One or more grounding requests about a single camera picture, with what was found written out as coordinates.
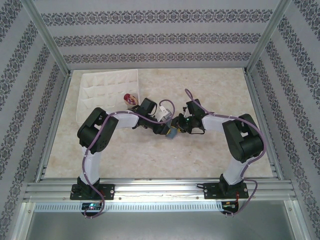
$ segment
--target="purple cable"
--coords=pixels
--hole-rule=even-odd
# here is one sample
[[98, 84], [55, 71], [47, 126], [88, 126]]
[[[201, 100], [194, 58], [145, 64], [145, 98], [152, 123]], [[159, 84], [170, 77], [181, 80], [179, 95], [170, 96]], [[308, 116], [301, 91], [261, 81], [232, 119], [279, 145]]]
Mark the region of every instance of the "purple cable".
[[163, 102], [169, 102], [169, 103], [172, 105], [172, 108], [173, 108], [171, 117], [170, 117], [169, 119], [165, 120], [165, 121], [153, 121], [153, 120], [150, 120], [150, 119], [146, 118], [145, 116], [142, 116], [142, 115], [140, 115], [140, 114], [138, 114], [138, 113], [135, 113], [135, 112], [132, 112], [132, 111], [130, 111], [130, 112], [128, 112], [128, 111], [116, 111], [116, 112], [110, 113], [110, 114], [105, 118], [105, 120], [103, 121], [103, 123], [102, 123], [102, 125], [101, 125], [101, 128], [100, 128], [99, 131], [98, 131], [98, 133], [97, 133], [96, 136], [94, 137], [94, 139], [93, 139], [93, 141], [91, 142], [90, 146], [86, 149], [86, 151], [85, 151], [85, 153], [84, 153], [84, 156], [83, 156], [83, 160], [82, 160], [83, 176], [84, 176], [86, 182], [88, 183], [88, 185], [101, 197], [101, 200], [102, 200], [102, 208], [101, 208], [101, 210], [100, 210], [97, 214], [95, 214], [94, 216], [90, 216], [90, 217], [88, 217], [88, 216], [86, 215], [87, 210], [85, 210], [84, 213], [83, 213], [83, 215], [84, 215], [85, 218], [94, 219], [94, 218], [98, 217], [99, 215], [101, 215], [102, 212], [103, 212], [104, 209], [105, 209], [105, 204], [106, 204], [106, 203], [105, 203], [105, 198], [104, 198], [104, 196], [101, 194], [101, 192], [99, 192], [99, 191], [91, 184], [91, 182], [89, 181], [89, 179], [88, 179], [88, 177], [87, 177], [86, 169], [85, 169], [85, 162], [86, 162], [86, 159], [87, 159], [87, 156], [88, 156], [88, 152], [90, 151], [90, 149], [94, 146], [94, 144], [95, 144], [95, 143], [97, 142], [97, 140], [99, 139], [100, 134], [101, 134], [102, 130], [104, 129], [104, 127], [105, 127], [108, 119], [109, 119], [111, 116], [117, 115], [117, 114], [133, 114], [133, 115], [136, 115], [136, 116], [138, 116], [139, 118], [142, 118], [142, 119], [144, 119], [144, 120], [147, 120], [147, 121], [149, 121], [149, 122], [151, 122], [151, 123], [153, 123], [153, 124], [166, 124], [166, 123], [168, 123], [169, 121], [171, 121], [172, 118], [174, 117], [175, 112], [176, 112], [176, 107], [175, 107], [174, 103], [173, 103], [171, 100], [168, 100], [168, 99], [161, 100], [161, 101], [159, 102], [159, 106], [161, 106], [161, 103], [163, 103]]
[[239, 117], [236, 117], [236, 116], [227, 116], [227, 115], [221, 115], [221, 114], [215, 114], [213, 112], [210, 112], [208, 110], [206, 110], [203, 106], [201, 106], [199, 103], [197, 103], [195, 100], [194, 100], [194, 97], [192, 96], [192, 93], [187, 89], [185, 88], [184, 89], [185, 93], [187, 94], [187, 96], [199, 107], [201, 108], [203, 111], [205, 111], [207, 114], [210, 114], [214, 117], [219, 117], [219, 118], [223, 118], [223, 119], [234, 119], [234, 120], [239, 120], [247, 125], [249, 125], [250, 127], [252, 127], [254, 130], [256, 130], [258, 132], [258, 134], [260, 135], [260, 138], [263, 142], [263, 150], [262, 152], [260, 153], [259, 156], [257, 156], [256, 158], [252, 159], [251, 161], [249, 161], [246, 166], [243, 168], [241, 174], [240, 174], [240, 177], [243, 179], [243, 180], [246, 180], [248, 182], [254, 182], [255, 183], [255, 188], [252, 192], [252, 194], [250, 195], [250, 197], [248, 198], [248, 200], [241, 206], [241, 208], [235, 212], [235, 213], [232, 213], [231, 211], [227, 211], [225, 210], [225, 212], [229, 212], [225, 214], [225, 216], [235, 216], [237, 214], [239, 214], [247, 205], [248, 203], [250, 202], [250, 200], [252, 199], [252, 197], [254, 196], [254, 194], [256, 193], [257, 191], [257, 188], [258, 188], [258, 182], [256, 180], [253, 180], [253, 179], [248, 179], [248, 178], [244, 178], [244, 174], [245, 174], [245, 171], [248, 169], [249, 165], [254, 163], [255, 161], [258, 161], [259, 159], [261, 159], [263, 157], [263, 155], [266, 153], [267, 151], [267, 141], [266, 141], [266, 138], [265, 136], [263, 135], [263, 133], [255, 126], [253, 125], [251, 122], [248, 122], [242, 118], [239, 118]]

